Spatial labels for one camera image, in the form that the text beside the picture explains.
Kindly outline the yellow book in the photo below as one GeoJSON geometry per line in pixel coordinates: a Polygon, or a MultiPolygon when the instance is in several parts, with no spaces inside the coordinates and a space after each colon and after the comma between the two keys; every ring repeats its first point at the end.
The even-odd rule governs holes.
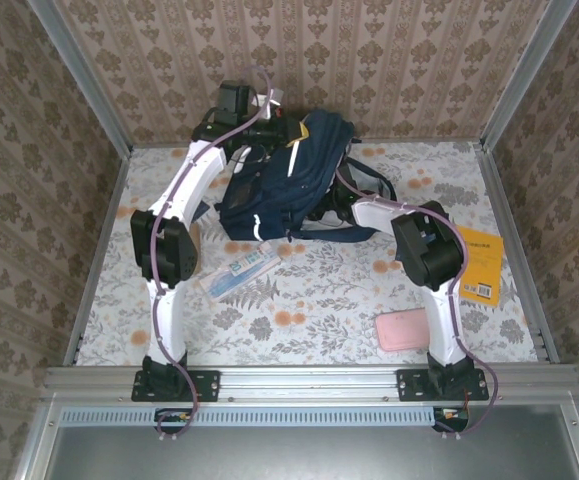
{"type": "Polygon", "coordinates": [[[500,236],[467,227],[458,230],[468,247],[469,261],[460,282],[460,297],[497,307],[500,297],[504,245],[500,236]]]}

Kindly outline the pink pencil case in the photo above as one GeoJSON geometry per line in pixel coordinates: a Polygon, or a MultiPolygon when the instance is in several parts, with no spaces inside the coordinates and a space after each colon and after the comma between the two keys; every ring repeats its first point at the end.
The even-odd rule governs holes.
{"type": "Polygon", "coordinates": [[[386,352],[426,349],[430,334],[423,308],[383,313],[376,317],[379,347],[386,352]]]}

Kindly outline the aluminium table side rail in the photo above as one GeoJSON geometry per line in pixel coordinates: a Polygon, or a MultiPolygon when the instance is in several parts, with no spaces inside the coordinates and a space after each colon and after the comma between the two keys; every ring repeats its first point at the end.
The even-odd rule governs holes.
{"type": "Polygon", "coordinates": [[[78,312],[75,317],[72,333],[70,335],[69,343],[62,362],[62,365],[65,367],[73,366],[78,358],[80,345],[82,339],[84,338],[84,333],[89,319],[89,314],[95,297],[95,291],[99,281],[99,276],[104,264],[104,258],[106,255],[108,242],[115,222],[115,216],[118,211],[122,192],[124,190],[124,185],[127,179],[131,154],[132,152],[129,152],[129,154],[127,156],[124,156],[120,162],[120,169],[118,171],[118,176],[116,178],[114,189],[109,199],[108,208],[104,217],[104,221],[102,223],[100,236],[98,239],[94,257],[87,277],[87,282],[83,290],[78,312]]]}
{"type": "Polygon", "coordinates": [[[529,325],[537,357],[543,362],[559,364],[561,359],[543,311],[493,155],[478,142],[475,142],[473,146],[498,230],[504,241],[505,254],[529,325]]]}

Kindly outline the grey metal sheet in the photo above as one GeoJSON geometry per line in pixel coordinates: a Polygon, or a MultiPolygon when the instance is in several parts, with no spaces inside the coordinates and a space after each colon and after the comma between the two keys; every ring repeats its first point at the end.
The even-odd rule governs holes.
{"type": "Polygon", "coordinates": [[[66,428],[46,480],[579,480],[561,414],[497,407],[456,439],[431,428],[66,428]]]}

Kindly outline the navy blue backpack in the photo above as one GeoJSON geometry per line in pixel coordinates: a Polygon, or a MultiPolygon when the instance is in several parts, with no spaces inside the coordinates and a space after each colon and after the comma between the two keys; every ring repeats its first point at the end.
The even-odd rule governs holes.
{"type": "Polygon", "coordinates": [[[280,238],[357,243],[375,230],[327,213],[317,220],[317,205],[337,170],[349,172],[359,190],[396,198],[393,184],[382,174],[348,156],[354,126],[334,112],[318,109],[304,119],[309,137],[291,147],[277,148],[269,158],[246,161],[230,179],[216,205],[219,222],[233,241],[280,238]]]}

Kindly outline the aluminium frame post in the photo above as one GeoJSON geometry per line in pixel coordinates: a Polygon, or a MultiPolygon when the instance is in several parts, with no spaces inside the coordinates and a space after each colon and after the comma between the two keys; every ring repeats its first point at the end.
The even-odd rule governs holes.
{"type": "Polygon", "coordinates": [[[122,158],[128,158],[132,141],[116,114],[110,97],[96,78],[77,40],[68,29],[54,0],[28,0],[59,56],[83,93],[108,139],[122,158]]]}
{"type": "Polygon", "coordinates": [[[549,1],[480,136],[485,152],[492,151],[500,140],[576,3],[577,0],[549,1]]]}

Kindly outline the aluminium mounting rail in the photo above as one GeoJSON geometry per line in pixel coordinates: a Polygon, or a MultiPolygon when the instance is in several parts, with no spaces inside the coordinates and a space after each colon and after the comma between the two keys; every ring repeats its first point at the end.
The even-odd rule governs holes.
{"type": "MultiPolygon", "coordinates": [[[[219,405],[355,405],[398,401],[400,370],[412,365],[218,366],[219,405]]],[[[137,366],[55,367],[47,371],[41,401],[75,405],[126,405],[137,366]]],[[[486,376],[495,403],[561,404],[579,399],[576,368],[549,363],[502,363],[493,366],[499,387],[486,376]]]]}

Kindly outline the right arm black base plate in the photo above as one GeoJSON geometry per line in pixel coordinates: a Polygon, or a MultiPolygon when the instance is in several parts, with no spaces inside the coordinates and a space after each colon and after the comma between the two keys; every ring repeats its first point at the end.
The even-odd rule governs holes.
{"type": "Polygon", "coordinates": [[[414,401],[485,401],[490,398],[482,370],[449,375],[430,369],[401,369],[396,372],[399,400],[414,401]]]}

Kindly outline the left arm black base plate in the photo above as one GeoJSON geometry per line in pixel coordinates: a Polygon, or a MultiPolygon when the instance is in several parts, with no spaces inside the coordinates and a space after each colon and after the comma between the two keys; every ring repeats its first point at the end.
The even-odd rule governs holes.
{"type": "MultiPolygon", "coordinates": [[[[220,390],[218,370],[187,371],[199,402],[216,402],[220,390]]],[[[184,375],[172,365],[143,369],[136,373],[131,392],[133,402],[191,402],[192,391],[184,375]]]]}

